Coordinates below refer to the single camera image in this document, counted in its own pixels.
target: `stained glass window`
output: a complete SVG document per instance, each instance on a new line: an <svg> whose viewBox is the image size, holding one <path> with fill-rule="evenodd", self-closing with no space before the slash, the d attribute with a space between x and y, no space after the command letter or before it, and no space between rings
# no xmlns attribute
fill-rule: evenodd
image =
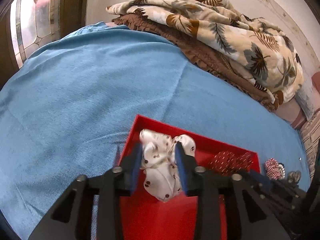
<svg viewBox="0 0 320 240"><path fill-rule="evenodd" d="M39 47L59 40L60 0L14 0L11 37L19 68Z"/></svg>

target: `red tray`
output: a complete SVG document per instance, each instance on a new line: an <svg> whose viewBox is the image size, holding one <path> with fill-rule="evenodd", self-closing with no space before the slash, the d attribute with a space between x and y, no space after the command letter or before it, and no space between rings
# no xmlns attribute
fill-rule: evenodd
<svg viewBox="0 0 320 240"><path fill-rule="evenodd" d="M258 155L230 144L210 139L153 119L137 115L121 153L122 157L131 153L139 142L142 129L170 135L172 138L187 134L196 143L195 158L199 165L206 166L215 154L229 150L236 155L251 153L251 168L260 173ZM166 203L158 201L143 187L145 175L140 172L137 190L131 197L120 198L122 225L125 240L193 240L196 225L197 197L186 197L183 193ZM227 221L223 195L220 196L221 240L227 240Z"/></svg>

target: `blue bedsheet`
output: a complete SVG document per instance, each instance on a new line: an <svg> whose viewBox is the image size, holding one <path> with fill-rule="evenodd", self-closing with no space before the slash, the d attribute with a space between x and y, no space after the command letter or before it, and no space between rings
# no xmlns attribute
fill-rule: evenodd
<svg viewBox="0 0 320 240"><path fill-rule="evenodd" d="M309 187L289 124L166 39L99 23L37 50L0 92L0 209L22 240L78 174L111 168L136 114L274 157Z"/></svg>

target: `polka dot cloth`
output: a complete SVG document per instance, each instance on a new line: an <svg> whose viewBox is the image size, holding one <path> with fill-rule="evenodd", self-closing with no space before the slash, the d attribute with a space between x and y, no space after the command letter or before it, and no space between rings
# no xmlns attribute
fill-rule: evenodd
<svg viewBox="0 0 320 240"><path fill-rule="evenodd" d="M139 138L143 148L141 169L146 175L143 186L149 194L167 202L182 191L175 164L175 146L180 142L185 154L194 157L196 143L186 134L172 138L147 129L140 132Z"/></svg>
<svg viewBox="0 0 320 240"><path fill-rule="evenodd" d="M221 175L231 175L240 169L249 171L252 164L251 154L236 156L229 151L222 151L209 161L209 169Z"/></svg>
<svg viewBox="0 0 320 240"><path fill-rule="evenodd" d="M269 179L279 179L281 177L279 163L274 158L268 159L264 164L264 167L266 168Z"/></svg>

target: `floral blanket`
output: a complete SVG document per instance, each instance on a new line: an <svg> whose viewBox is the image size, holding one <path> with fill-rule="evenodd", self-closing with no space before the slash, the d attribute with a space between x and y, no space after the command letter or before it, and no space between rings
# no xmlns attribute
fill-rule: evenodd
<svg viewBox="0 0 320 240"><path fill-rule="evenodd" d="M304 81L297 51L280 28L262 17L248 18L228 0L131 0L107 11L139 14L216 49L229 57L238 75L260 84L276 109Z"/></svg>

